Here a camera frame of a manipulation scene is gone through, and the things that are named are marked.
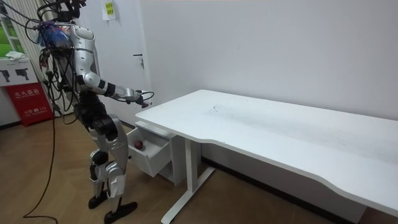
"white cabinet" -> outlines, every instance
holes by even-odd
[[[127,133],[127,139],[130,164],[151,177],[160,174],[175,185],[186,177],[183,137],[138,121],[136,129]],[[143,142],[143,149],[134,147],[137,141]]]

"open drawer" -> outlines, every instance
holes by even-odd
[[[141,171],[155,177],[170,161],[170,140],[142,128],[127,133],[129,142],[129,162]],[[134,147],[136,141],[144,143],[143,150]]]

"wooden floor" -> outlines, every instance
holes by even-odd
[[[57,143],[49,190],[33,215],[51,215],[60,223],[102,223],[108,202],[89,210],[92,197],[88,167],[96,149],[80,125],[56,119]],[[54,223],[43,218],[23,219],[37,203],[48,176],[52,152],[51,121],[0,131],[0,223]],[[138,209],[116,223],[160,223],[166,211],[186,191],[162,177],[149,177],[133,166],[127,170],[124,202]],[[370,210],[363,223],[393,224],[395,218]],[[173,224],[209,223],[331,223],[290,202],[217,170],[193,196]]]

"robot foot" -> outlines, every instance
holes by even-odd
[[[112,213],[112,211],[110,211],[105,215],[104,223],[111,224],[116,220],[125,217],[126,215],[132,213],[137,208],[137,206],[138,206],[137,202],[131,202],[125,205],[120,205],[117,212]]]
[[[106,195],[106,191],[103,190],[98,198],[96,198],[94,196],[88,201],[88,208],[89,209],[96,208],[98,205],[103,203],[106,199],[108,199],[108,196]]]

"silver robot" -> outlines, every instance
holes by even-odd
[[[67,96],[72,100],[75,116],[98,146],[98,149],[91,153],[90,179],[94,185],[94,196],[88,202],[88,207],[96,208],[109,199],[111,211],[104,218],[105,224],[109,224],[133,212],[137,203],[121,204],[126,181],[127,136],[118,117],[106,113],[98,95],[125,100],[127,103],[135,102],[143,108],[150,105],[150,101],[144,99],[144,91],[114,85],[91,70],[95,61],[93,31],[76,24],[59,25],[70,27],[70,40],[73,44],[75,72],[69,70],[65,74],[69,88],[72,88],[75,82],[77,85]],[[114,161],[109,161],[109,153],[114,157]]]
[[[66,6],[67,11],[62,10],[61,4]],[[148,100],[144,98],[148,92],[114,85],[102,79],[91,69],[95,62],[94,33],[76,25],[73,21],[74,18],[79,18],[80,8],[84,6],[86,6],[85,0],[53,0],[37,9],[40,19],[39,22],[36,21],[39,24],[37,30],[39,37],[43,40],[40,45],[44,43],[46,47],[40,55],[40,58],[44,58],[40,59],[40,63],[48,64],[50,55],[54,62],[58,62],[58,66],[54,64],[53,68],[62,70],[62,74],[59,77],[47,71],[49,86],[53,84],[51,82],[54,78],[61,78],[57,80],[60,89],[56,89],[67,94],[76,118],[91,134],[91,138],[98,147],[91,153],[90,179],[94,185],[94,194],[88,202],[88,207],[96,208],[109,199],[111,211],[105,215],[104,222],[110,224],[133,212],[137,208],[137,203],[122,205],[128,160],[127,136],[118,117],[107,114],[98,95],[125,101],[128,104],[134,102],[142,108],[149,106],[150,101],[148,97]],[[57,17],[51,21],[44,21],[42,15],[45,11],[42,10],[46,8],[51,8]],[[65,35],[68,36],[68,39],[65,39],[66,46],[57,46],[52,38],[44,34],[54,26],[61,26],[65,30]],[[114,157],[114,161],[109,161],[109,153]]]

